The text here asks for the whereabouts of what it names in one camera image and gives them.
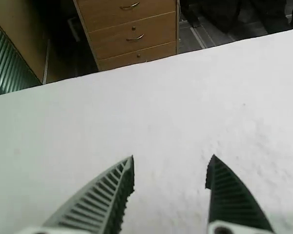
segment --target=metal drawer pull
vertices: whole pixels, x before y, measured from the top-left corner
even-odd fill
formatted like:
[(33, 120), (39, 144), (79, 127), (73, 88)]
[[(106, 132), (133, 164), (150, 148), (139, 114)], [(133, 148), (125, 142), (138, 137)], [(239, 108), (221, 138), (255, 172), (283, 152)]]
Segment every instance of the metal drawer pull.
[(132, 4), (131, 6), (120, 6), (120, 8), (121, 8), (122, 10), (129, 10), (129, 9), (131, 9), (131, 8), (136, 7), (136, 6), (139, 5), (139, 4), (140, 4), (140, 2), (138, 1), (138, 2), (136, 2), (136, 3), (134, 3), (134, 4)]
[(141, 34), (140, 36), (138, 36), (137, 38), (133, 38), (133, 39), (126, 39), (127, 41), (134, 41), (134, 40), (139, 40), (141, 38), (143, 38), (145, 35)]

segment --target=white tabletop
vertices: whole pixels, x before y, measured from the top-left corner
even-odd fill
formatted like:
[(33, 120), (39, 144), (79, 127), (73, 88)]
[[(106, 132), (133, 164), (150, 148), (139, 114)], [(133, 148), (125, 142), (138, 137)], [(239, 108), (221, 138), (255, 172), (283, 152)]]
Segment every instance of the white tabletop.
[(213, 154), (293, 234), (293, 31), (0, 96), (0, 234), (130, 155), (122, 233), (204, 233)]

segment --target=gray floor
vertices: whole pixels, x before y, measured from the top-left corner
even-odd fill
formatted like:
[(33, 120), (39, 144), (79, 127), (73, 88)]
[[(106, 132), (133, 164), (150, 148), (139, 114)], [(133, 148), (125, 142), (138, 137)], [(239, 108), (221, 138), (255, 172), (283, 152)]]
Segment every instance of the gray floor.
[[(191, 8), (198, 16), (201, 26), (192, 28), (183, 15), (180, 16), (180, 53), (211, 48), (237, 40), (267, 35), (264, 26), (247, 0), (243, 0), (237, 24), (227, 34), (221, 32), (205, 19), (198, 12), (198, 7), (196, 7), (196, 5), (192, 5)], [(285, 14), (289, 20), (291, 20), (292, 17), (292, 9), (293, 0), (288, 0)]]

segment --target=drawer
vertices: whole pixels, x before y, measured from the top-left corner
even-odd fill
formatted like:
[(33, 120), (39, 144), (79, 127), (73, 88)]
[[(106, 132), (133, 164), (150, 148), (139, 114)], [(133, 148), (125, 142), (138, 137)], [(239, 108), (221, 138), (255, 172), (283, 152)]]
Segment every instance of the drawer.
[(80, 0), (78, 5), (88, 32), (176, 11), (176, 0)]
[(129, 54), (116, 56), (99, 61), (103, 71), (123, 67), (135, 63), (152, 61), (176, 54), (176, 42), (158, 45), (144, 50), (135, 51)]
[(98, 60), (176, 41), (176, 12), (102, 29), (89, 36)]

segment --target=green corrugated panel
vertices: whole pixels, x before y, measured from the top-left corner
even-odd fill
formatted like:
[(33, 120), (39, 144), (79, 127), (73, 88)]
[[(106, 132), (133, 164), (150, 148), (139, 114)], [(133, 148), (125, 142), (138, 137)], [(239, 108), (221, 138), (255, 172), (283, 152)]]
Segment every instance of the green corrugated panel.
[(94, 234), (117, 234), (133, 187), (134, 164), (133, 157), (129, 157), (79, 190), (44, 226), (81, 229)]
[(8, 36), (0, 29), (0, 94), (40, 84)]

